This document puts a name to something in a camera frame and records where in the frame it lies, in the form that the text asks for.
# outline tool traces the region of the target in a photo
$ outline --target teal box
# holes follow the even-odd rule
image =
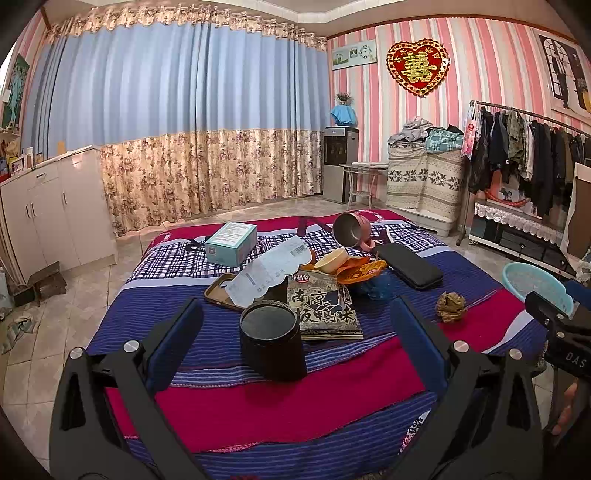
[[[228,222],[205,242],[207,261],[238,267],[256,245],[256,226]]]

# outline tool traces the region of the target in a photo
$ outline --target blue basket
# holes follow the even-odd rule
[[[564,285],[541,268],[520,262],[507,264],[503,268],[502,282],[521,301],[525,301],[528,293],[536,291],[567,315],[573,313],[573,299]]]

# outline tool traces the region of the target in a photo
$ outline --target metal screw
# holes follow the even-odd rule
[[[135,352],[139,348],[139,342],[137,340],[128,340],[123,346],[123,350],[126,352]]]
[[[523,357],[523,353],[521,353],[521,350],[517,348],[512,348],[511,350],[509,350],[509,356],[513,360],[521,360],[521,358]]]
[[[76,348],[73,348],[72,350],[70,350],[70,358],[72,360],[76,360],[77,358],[80,358],[83,353],[84,353],[84,350],[82,348],[80,348],[79,346],[77,346]]]
[[[466,353],[470,349],[470,346],[464,340],[456,340],[453,342],[453,348],[456,352]]]

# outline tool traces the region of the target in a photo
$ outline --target human hand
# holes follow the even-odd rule
[[[573,416],[573,400],[577,393],[578,386],[578,380],[575,380],[575,382],[573,382],[564,392],[564,408],[558,417],[556,425],[554,425],[550,432],[552,435],[560,435],[566,424],[570,421],[570,418]]]

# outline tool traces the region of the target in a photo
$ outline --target pink mug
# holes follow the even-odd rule
[[[372,252],[375,248],[375,242],[370,238],[371,223],[358,213],[341,213],[333,223],[333,235],[343,247],[359,247],[364,252]]]

